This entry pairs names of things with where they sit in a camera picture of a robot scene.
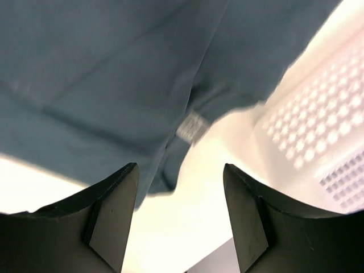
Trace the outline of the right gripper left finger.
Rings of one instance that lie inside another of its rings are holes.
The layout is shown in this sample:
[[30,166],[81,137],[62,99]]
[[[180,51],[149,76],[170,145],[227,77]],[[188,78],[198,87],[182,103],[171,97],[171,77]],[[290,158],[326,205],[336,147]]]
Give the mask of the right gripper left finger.
[[138,180],[130,163],[35,212],[1,214],[1,271],[121,272]]

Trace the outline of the blue t shirt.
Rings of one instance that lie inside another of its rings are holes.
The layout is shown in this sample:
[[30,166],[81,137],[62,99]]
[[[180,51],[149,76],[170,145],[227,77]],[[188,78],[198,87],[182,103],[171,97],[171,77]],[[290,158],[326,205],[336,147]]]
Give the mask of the blue t shirt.
[[172,192],[188,135],[266,101],[338,1],[2,1],[1,154]]

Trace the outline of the white plastic basket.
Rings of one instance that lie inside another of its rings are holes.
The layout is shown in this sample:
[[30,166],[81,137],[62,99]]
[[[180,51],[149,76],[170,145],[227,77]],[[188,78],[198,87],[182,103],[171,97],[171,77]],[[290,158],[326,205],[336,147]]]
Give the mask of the white plastic basket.
[[343,1],[264,106],[250,175],[306,204],[363,209],[363,2]]

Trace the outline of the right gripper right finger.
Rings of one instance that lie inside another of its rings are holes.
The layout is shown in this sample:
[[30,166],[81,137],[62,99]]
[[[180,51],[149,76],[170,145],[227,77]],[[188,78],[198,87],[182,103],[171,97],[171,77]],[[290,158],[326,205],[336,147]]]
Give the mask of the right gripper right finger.
[[240,272],[363,271],[363,212],[305,204],[232,164],[223,182]]

